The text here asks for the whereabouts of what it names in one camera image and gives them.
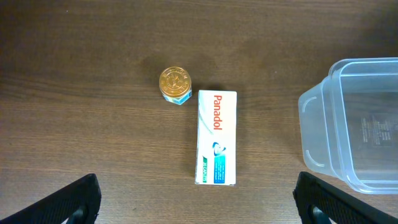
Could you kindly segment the clear plastic container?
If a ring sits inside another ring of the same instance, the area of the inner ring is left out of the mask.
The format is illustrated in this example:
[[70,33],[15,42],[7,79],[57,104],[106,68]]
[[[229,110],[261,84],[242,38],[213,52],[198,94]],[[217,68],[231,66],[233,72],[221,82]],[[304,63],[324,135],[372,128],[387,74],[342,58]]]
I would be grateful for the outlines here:
[[298,113],[310,170],[364,194],[397,193],[397,58],[336,62]]

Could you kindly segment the white Panadol box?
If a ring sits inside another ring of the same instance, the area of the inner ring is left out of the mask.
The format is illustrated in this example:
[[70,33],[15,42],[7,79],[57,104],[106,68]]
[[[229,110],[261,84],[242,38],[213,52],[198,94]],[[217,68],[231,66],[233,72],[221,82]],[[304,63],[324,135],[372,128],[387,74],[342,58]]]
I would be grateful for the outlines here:
[[235,91],[198,92],[196,184],[236,184],[236,107]]

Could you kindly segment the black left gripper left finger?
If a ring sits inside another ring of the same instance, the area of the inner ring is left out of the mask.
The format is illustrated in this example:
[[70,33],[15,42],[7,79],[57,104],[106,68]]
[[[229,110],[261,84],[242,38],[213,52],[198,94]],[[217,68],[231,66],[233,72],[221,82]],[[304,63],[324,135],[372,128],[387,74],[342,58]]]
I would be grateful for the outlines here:
[[87,174],[27,208],[1,220],[2,224],[94,224],[101,204],[95,174]]

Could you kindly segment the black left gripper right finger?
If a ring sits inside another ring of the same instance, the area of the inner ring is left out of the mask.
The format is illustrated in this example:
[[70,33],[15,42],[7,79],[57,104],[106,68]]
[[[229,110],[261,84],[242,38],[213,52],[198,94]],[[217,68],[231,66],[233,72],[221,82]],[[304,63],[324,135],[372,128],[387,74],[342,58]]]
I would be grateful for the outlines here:
[[299,173],[293,196],[302,223],[397,224],[397,218],[308,172]]

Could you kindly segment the small jar with gold lid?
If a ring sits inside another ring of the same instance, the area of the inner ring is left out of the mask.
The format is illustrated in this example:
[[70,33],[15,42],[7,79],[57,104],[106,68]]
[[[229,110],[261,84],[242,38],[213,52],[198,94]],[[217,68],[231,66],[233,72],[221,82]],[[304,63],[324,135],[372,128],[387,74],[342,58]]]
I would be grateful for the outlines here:
[[182,105],[192,96],[192,80],[181,67],[166,68],[159,77],[159,88],[166,101]]

